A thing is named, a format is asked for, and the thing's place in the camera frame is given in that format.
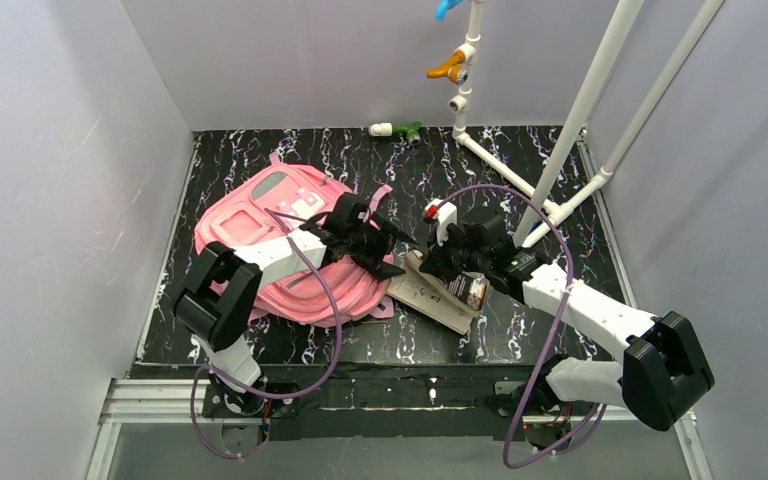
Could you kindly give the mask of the black gold cover book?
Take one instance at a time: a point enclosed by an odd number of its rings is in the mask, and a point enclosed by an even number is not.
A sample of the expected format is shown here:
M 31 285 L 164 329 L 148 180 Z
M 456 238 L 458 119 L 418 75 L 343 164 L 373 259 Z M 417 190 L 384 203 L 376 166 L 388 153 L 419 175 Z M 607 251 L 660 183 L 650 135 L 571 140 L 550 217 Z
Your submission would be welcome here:
M 405 273 L 391 281 L 387 294 L 459 335 L 465 335 L 473 320 L 481 315 L 488 293 L 487 280 L 483 276 L 459 274 L 455 280 L 443 282 L 419 271 L 422 260 L 420 251 L 409 251 L 402 263 Z

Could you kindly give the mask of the pink student backpack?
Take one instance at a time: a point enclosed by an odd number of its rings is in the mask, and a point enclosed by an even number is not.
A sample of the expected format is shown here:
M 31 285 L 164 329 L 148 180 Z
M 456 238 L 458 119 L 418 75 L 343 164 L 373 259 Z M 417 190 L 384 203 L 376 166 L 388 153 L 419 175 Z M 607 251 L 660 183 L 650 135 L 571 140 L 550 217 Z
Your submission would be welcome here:
M 270 165 L 215 202 L 194 229 L 198 252 L 219 241 L 228 247 L 257 244 L 284 235 L 270 210 L 285 214 L 295 229 L 304 220 L 331 209 L 338 197 L 349 193 L 345 184 L 311 165 L 285 163 L 276 153 Z M 388 280 L 376 280 L 351 258 L 324 266 L 320 273 L 337 300 L 343 323 L 372 316 L 390 318 L 393 300 Z M 308 271 L 285 277 L 257 296 L 249 320 L 268 314 L 316 327 L 333 327 L 333 310 L 319 281 Z

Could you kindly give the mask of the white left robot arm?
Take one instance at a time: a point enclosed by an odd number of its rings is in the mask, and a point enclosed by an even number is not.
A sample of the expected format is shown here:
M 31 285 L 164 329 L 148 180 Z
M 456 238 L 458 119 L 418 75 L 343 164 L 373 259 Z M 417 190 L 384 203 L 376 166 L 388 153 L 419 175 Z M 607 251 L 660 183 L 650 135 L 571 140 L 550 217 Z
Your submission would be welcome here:
M 171 296 L 175 319 L 208 356 L 205 370 L 236 392 L 270 400 L 299 398 L 325 383 L 337 366 L 338 352 L 322 376 L 304 389 L 273 393 L 256 388 L 261 370 L 244 336 L 247 318 L 265 287 L 309 271 L 323 288 L 340 328 L 343 316 L 323 267 L 349 256 L 379 280 L 403 274 L 384 258 L 395 243 L 415 240 L 375 207 L 373 201 L 344 193 L 331 210 L 300 220 L 279 238 L 235 248 L 220 242 L 205 246 Z

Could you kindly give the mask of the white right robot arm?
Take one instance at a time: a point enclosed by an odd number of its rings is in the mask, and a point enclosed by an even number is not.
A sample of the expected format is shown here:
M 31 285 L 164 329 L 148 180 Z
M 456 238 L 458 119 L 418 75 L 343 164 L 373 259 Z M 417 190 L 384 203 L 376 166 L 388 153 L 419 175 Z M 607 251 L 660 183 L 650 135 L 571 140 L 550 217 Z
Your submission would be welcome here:
M 624 407 L 644 425 L 667 431 L 709 392 L 715 378 L 691 321 L 674 311 L 658 317 L 569 280 L 557 263 L 513 243 L 501 216 L 482 209 L 459 220 L 453 205 L 430 205 L 434 227 L 420 272 L 444 282 L 483 275 L 498 293 L 561 320 L 611 355 L 609 361 L 552 356 L 538 368 L 529 408 L 568 402 Z

